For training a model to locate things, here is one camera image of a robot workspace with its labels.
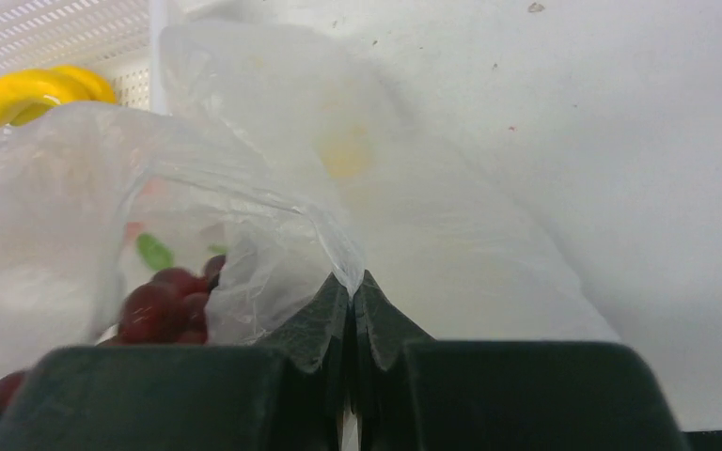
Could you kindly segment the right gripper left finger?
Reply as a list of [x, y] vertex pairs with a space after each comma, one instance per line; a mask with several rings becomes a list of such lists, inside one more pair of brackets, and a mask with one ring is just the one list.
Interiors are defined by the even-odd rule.
[[335, 277], [249, 346], [56, 350], [0, 418], [0, 450], [337, 450], [348, 293]]

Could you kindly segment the clear plastic bag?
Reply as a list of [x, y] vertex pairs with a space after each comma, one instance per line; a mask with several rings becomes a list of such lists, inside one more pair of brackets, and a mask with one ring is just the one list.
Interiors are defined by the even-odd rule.
[[168, 111], [58, 107], [0, 143], [0, 377], [110, 331], [150, 273], [228, 257], [212, 337], [270, 334], [370, 272], [433, 334], [614, 341], [575, 272], [473, 152], [418, 126], [371, 64], [292, 25], [160, 39]]

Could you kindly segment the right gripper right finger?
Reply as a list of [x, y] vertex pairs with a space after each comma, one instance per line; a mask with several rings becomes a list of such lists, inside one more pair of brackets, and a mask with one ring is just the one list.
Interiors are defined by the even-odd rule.
[[367, 274], [353, 296], [363, 450], [685, 450], [630, 348], [431, 337]]

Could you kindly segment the yellow fake banana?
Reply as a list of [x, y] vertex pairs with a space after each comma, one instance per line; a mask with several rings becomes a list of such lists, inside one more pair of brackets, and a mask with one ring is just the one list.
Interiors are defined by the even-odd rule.
[[57, 106], [77, 101], [115, 104], [107, 80], [82, 67], [14, 71], [0, 77], [0, 129], [23, 126]]

